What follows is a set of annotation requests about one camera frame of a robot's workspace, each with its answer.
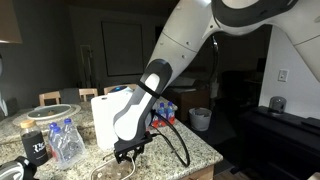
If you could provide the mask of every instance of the black cable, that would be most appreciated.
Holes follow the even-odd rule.
[[[218,70],[218,65],[219,65],[219,49],[218,49],[218,44],[216,40],[214,39],[214,36],[211,36],[211,47],[212,47],[212,57],[213,57],[213,63],[212,63],[212,70],[209,75],[208,82],[210,83],[213,76],[217,73]]]
[[[164,118],[163,116],[161,116],[161,115],[158,114],[157,112],[154,112],[154,114],[155,114],[158,118],[160,118],[163,122],[165,122],[166,125],[167,125],[168,127],[170,127],[170,129],[177,135],[178,139],[180,140],[180,142],[181,142],[181,144],[182,144],[182,147],[183,147],[183,149],[184,149],[184,152],[186,153],[187,162],[184,162],[183,159],[179,156],[179,154],[177,153],[177,150],[173,147],[173,145],[172,145],[172,143],[170,142],[170,140],[169,140],[165,135],[163,135],[157,128],[154,127],[154,128],[158,131],[159,135],[161,135],[161,136],[164,138],[164,140],[167,142],[167,144],[170,146],[170,148],[171,148],[172,151],[175,153],[175,155],[178,157],[178,159],[179,159],[179,161],[182,163],[182,165],[183,165],[184,167],[188,167],[188,166],[190,165],[189,152],[188,152],[187,146],[186,146],[186,144],[184,143],[183,139],[181,138],[179,132],[176,130],[176,128],[175,128],[172,124],[170,124],[170,122],[169,122],[166,118]]]

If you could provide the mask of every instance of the light switch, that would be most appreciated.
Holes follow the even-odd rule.
[[[287,82],[289,76],[288,69],[280,69],[278,81]]]

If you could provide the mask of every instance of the granite countertop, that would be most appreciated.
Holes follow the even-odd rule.
[[[222,161],[223,157],[186,128],[181,122],[176,121],[175,127],[184,139],[190,154],[190,166],[185,168],[178,158],[171,152],[171,149],[163,140],[157,136],[149,144],[145,145],[145,152],[136,159],[136,171],[132,179],[180,179],[200,169]],[[178,139],[168,127],[159,128],[166,135],[172,144],[177,147],[178,153],[184,158],[184,151]],[[103,164],[102,158],[112,151],[102,151],[97,146],[95,139],[85,140],[88,156],[68,170],[58,170],[54,160],[51,158],[47,163],[40,166],[35,175],[39,179],[89,179],[90,173],[99,165]],[[23,155],[23,148],[13,154],[8,153],[0,158],[0,164]]]
[[[72,116],[74,122],[77,122],[79,130],[88,129],[89,134],[94,134],[93,117],[90,103],[81,104],[81,111]],[[20,141],[18,126],[13,125],[8,120],[0,124],[0,164],[14,160],[17,156],[24,154],[24,149]],[[176,120],[175,128],[185,141],[190,154],[190,166],[185,168],[178,158],[171,152],[161,136],[153,138],[151,143],[145,145],[144,154],[139,155],[136,159],[136,171],[132,179],[179,179],[192,174],[200,169],[222,161],[222,155],[195,135],[191,130],[185,127],[180,121]],[[166,135],[177,148],[180,156],[185,159],[185,153],[178,138],[168,127],[161,127],[159,130]],[[35,175],[39,179],[90,179],[90,173],[99,165],[103,164],[103,157],[112,154],[112,151],[102,151],[97,146],[95,138],[88,139],[83,137],[88,152],[87,158],[75,164],[67,170],[58,170],[51,158],[44,165],[38,167]]]
[[[81,110],[75,114],[70,116],[70,118],[73,120],[74,124],[78,127],[78,129],[85,129],[88,127],[94,127],[94,123],[92,120],[92,110],[91,110],[91,104],[89,102],[82,102],[79,104],[81,106]],[[12,121],[19,117],[21,114],[24,114],[26,112],[30,112],[33,109],[23,109],[19,111],[16,115],[6,118],[3,121],[0,122],[0,145],[20,141],[20,130],[21,128],[19,126],[16,126],[12,123]],[[42,134],[46,135],[48,132],[48,124],[42,124],[39,125],[39,127],[42,130]]]

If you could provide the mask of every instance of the chair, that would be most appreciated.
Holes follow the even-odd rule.
[[[96,97],[98,96],[98,91],[95,88],[79,89],[79,95],[80,95],[80,99],[83,99],[84,102],[87,102],[87,96],[93,95],[94,97]],[[48,99],[55,99],[56,104],[60,104],[60,98],[61,96],[59,91],[40,94],[39,95],[40,106],[45,106],[45,100],[48,100]]]
[[[134,90],[134,89],[136,89],[137,84],[121,84],[121,85],[117,85],[117,86],[106,87],[103,89],[104,94],[107,95],[112,89],[114,89],[115,87],[118,87],[118,86],[128,86],[129,88]]]
[[[83,101],[87,102],[87,95],[93,95],[94,97],[98,96],[98,91],[95,88],[79,89],[80,99],[83,97]]]

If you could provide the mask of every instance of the trash can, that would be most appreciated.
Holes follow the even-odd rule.
[[[191,127],[197,131],[206,131],[209,128],[211,110],[206,108],[192,108],[189,110]]]

